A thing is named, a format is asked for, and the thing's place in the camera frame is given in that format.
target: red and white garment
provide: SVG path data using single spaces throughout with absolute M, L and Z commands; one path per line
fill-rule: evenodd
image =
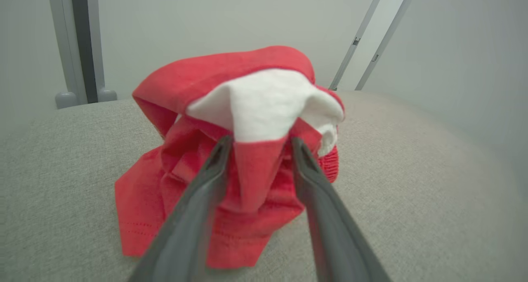
M 315 85 L 290 47 L 179 60 L 132 94 L 164 143 L 115 183 L 123 253 L 141 256 L 218 139 L 234 136 L 226 197 L 215 211 L 207 265 L 253 266 L 272 233 L 298 216 L 289 139 L 301 137 L 333 182 L 341 100 Z

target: gray fabric surface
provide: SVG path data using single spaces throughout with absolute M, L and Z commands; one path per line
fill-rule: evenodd
M 509 169 L 429 116 L 383 96 L 340 92 L 335 187 L 394 281 L 528 277 L 526 200 Z M 132 100 L 61 109 L 2 141 L 1 280 L 120 281 L 113 183 L 161 139 Z M 217 281 L 313 281 L 303 214 L 254 268 Z

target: white fabric stripe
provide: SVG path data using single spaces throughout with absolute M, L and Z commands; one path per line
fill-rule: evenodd
M 187 107 L 186 114 L 231 130 L 235 141 L 258 142 L 287 135 L 302 118 L 321 135 L 319 156 L 332 150 L 344 113 L 335 98 L 297 71 L 266 69 L 226 81 Z

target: red fabric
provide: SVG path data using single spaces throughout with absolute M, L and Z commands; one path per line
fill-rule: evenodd
M 267 47 L 173 62 L 152 73 L 133 92 L 165 141 L 141 156 L 115 183 L 124 255 L 141 256 L 147 250 L 216 141 L 230 133 L 186 115 L 174 123 L 177 115 L 219 84 L 268 68 L 301 72 L 315 84 L 311 63 L 301 52 Z M 292 180 L 287 143 L 291 136 L 302 137 L 313 153 L 321 140 L 317 131 L 297 119 L 289 136 L 282 139 L 234 143 L 227 194 L 215 212 L 207 256 L 210 267 L 254 266 L 272 233 L 302 212 Z M 338 171 L 337 149 L 319 158 L 319 165 L 333 182 Z

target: white panel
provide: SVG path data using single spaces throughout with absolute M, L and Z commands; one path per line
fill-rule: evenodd
M 354 90 L 375 55 L 403 0 L 380 0 L 361 43 L 343 73 L 339 90 Z
M 372 0 L 99 0 L 106 88 L 130 97 L 174 60 L 290 45 L 330 86 Z
M 526 0 L 412 0 L 363 90 L 463 128 L 528 182 L 527 13 Z
M 66 92 L 49 0 L 0 0 L 0 136 L 56 109 Z

